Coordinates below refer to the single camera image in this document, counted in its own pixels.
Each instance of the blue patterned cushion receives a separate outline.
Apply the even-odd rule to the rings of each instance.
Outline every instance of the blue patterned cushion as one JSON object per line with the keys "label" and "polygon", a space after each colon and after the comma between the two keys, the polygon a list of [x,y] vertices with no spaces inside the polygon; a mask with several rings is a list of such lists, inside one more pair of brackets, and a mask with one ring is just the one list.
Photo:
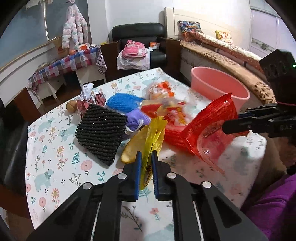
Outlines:
{"label": "blue patterned cushion", "polygon": [[178,21],[182,33],[190,32],[192,29],[196,29],[198,32],[202,33],[199,22],[194,21]]}

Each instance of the purple cloth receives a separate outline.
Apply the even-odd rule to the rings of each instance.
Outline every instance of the purple cloth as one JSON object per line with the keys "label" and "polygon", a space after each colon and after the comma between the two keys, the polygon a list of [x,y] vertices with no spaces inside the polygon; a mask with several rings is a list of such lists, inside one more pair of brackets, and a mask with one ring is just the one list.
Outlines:
{"label": "purple cloth", "polygon": [[[128,118],[127,122],[126,122],[126,126],[127,128],[129,128],[131,131],[135,131],[135,130],[139,130],[142,127],[144,127],[145,125],[149,125],[151,122],[151,119],[149,116],[147,116],[146,114],[144,114],[140,109],[134,109],[129,113],[126,113],[126,116]],[[143,124],[142,126],[140,126],[140,120],[143,120]],[[123,139],[128,139],[130,138],[129,135],[124,134]]]}
{"label": "purple cloth", "polygon": [[296,174],[271,185],[245,214],[269,241],[295,240]]}

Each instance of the yellow pillow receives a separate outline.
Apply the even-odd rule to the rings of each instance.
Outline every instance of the yellow pillow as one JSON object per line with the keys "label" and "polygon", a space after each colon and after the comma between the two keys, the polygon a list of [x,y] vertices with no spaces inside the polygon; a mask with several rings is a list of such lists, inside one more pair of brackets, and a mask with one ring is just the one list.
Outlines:
{"label": "yellow pillow", "polygon": [[216,30],[215,33],[216,33],[216,39],[221,40],[226,43],[229,43],[229,44],[233,44],[233,40],[232,40],[230,33],[227,33],[224,31],[218,31],[218,30]]}

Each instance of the silver screw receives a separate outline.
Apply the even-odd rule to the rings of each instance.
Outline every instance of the silver screw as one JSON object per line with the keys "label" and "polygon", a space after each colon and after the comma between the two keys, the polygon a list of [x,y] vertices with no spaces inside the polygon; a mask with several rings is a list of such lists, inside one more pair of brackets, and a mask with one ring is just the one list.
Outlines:
{"label": "silver screw", "polygon": [[167,174],[167,177],[168,178],[170,178],[170,179],[174,179],[174,178],[176,178],[176,174],[175,173],[173,173],[173,172],[169,172],[168,174]]}
{"label": "silver screw", "polygon": [[212,184],[210,182],[208,182],[208,181],[205,181],[205,182],[202,183],[202,186],[204,188],[210,188],[212,186]]}
{"label": "silver screw", "polygon": [[117,175],[117,178],[118,178],[118,179],[121,179],[121,180],[126,179],[126,177],[127,177],[127,175],[126,175],[125,173],[119,173],[119,174]]}
{"label": "silver screw", "polygon": [[85,189],[85,190],[89,190],[89,189],[91,189],[91,183],[84,183],[84,184],[82,185],[82,187],[83,187],[83,189]]}

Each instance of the crumpled red paper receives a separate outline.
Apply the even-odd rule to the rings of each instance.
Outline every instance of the crumpled red paper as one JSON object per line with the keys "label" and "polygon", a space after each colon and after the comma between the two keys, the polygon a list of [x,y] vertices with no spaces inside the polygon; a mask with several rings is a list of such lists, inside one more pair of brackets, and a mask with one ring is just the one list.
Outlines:
{"label": "crumpled red paper", "polygon": [[[77,109],[79,110],[81,117],[84,115],[89,105],[94,104],[93,98],[90,98],[89,101],[85,99],[82,101],[77,99],[76,101],[77,101]],[[106,98],[103,92],[99,92],[98,94],[96,94],[95,101],[96,101],[95,103],[96,105],[104,107]]]}

